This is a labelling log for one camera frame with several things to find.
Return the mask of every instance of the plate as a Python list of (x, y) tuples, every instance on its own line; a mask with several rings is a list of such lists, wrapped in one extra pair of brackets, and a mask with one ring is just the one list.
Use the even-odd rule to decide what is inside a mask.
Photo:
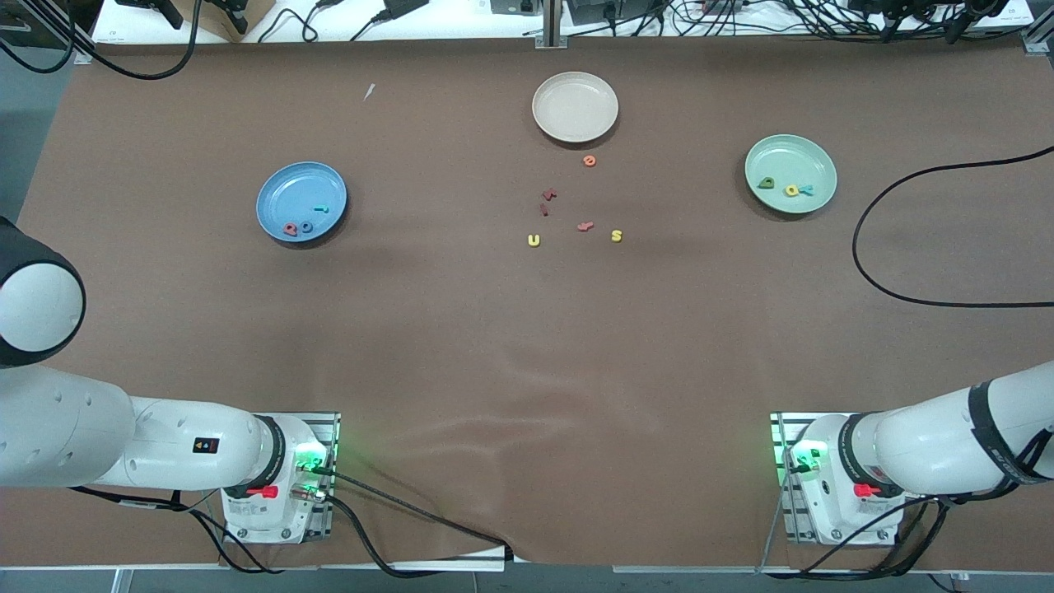
[[(766, 177), (773, 189), (759, 185)], [(746, 155), (746, 184), (765, 205), (788, 214), (819, 210), (835, 195), (838, 173), (835, 162), (819, 144), (793, 134), (778, 134), (754, 144)], [(813, 185), (813, 195), (786, 194), (787, 185)]]
[[(282, 166), (260, 187), (256, 219), (267, 233), (286, 242), (304, 242), (330, 231), (348, 205), (348, 187), (340, 174), (321, 162)], [(285, 232), (295, 224), (296, 234)]]
[(603, 78), (585, 72), (558, 74), (534, 91), (534, 121), (565, 142), (596, 140), (619, 117), (619, 98)]

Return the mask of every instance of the green plate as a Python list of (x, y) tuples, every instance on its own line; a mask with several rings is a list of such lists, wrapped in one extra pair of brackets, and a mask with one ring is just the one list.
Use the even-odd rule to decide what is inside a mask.
[[(758, 186), (765, 177), (772, 177), (776, 186)], [(838, 173), (831, 156), (816, 142), (792, 134), (777, 134), (754, 144), (747, 153), (746, 184), (765, 205), (789, 214), (804, 214), (831, 201), (838, 185)], [(790, 184), (813, 185), (813, 195), (788, 196), (784, 189)]]

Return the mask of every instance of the white plate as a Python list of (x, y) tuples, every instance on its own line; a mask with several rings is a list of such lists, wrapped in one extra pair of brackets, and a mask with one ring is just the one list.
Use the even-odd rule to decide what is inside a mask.
[(619, 117), (619, 98), (603, 78), (564, 72), (534, 91), (534, 121), (543, 132), (565, 142), (587, 142), (604, 135)]

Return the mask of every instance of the gray floor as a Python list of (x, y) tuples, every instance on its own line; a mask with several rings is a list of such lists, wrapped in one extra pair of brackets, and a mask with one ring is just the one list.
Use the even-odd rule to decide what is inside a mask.
[[(35, 64), (47, 64), (58, 52), (25, 54)], [(21, 207), (40, 150), (51, 126), (70, 71), (34, 75), (0, 56), (0, 215), (14, 218)], [(208, 542), (202, 536), (202, 546)], [(0, 593), (105, 593), (112, 571), (0, 571)], [(973, 575), (974, 593), (1040, 593), (1054, 591), (1054, 576)], [(241, 575), (232, 571), (136, 571), (130, 593), (600, 593), (600, 592), (754, 592), (754, 593), (939, 593), (926, 577), (907, 575), (865, 584), (779, 581), (736, 574), (614, 574), (604, 567), (508, 565), (500, 574), (443, 574), (427, 579), (397, 580), (377, 571), (291, 571), (277, 576)]]

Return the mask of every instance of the brown mat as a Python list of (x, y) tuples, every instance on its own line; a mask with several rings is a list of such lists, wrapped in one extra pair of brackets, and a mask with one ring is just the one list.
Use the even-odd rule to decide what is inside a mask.
[[(776, 496), (769, 412), (889, 409), (1054, 357), (1051, 313), (900, 304), (848, 250), (902, 174), (1049, 143), (1045, 60), (1014, 42), (638, 41), (204, 50), (157, 83), (78, 68), (22, 217), (87, 283), (84, 328), (51, 364), (142, 396), (340, 411), (344, 471), (530, 560), (753, 566)], [(530, 118), (565, 70), (619, 93), (594, 169)], [(750, 144), (780, 132), (839, 167), (832, 203), (797, 220), (742, 180)], [(353, 203), (308, 251), (253, 207), (305, 159), (343, 173)], [(1050, 160), (920, 179), (876, 211), (862, 256), (931, 298), (1051, 298), (1051, 186)], [(486, 547), (341, 496), (391, 559)], [(4, 565), (216, 557), (187, 517), (64, 491), (3, 501)], [(1052, 502), (1032, 488), (953, 513), (924, 566), (1054, 571)], [(269, 556), (366, 560), (339, 519)]]

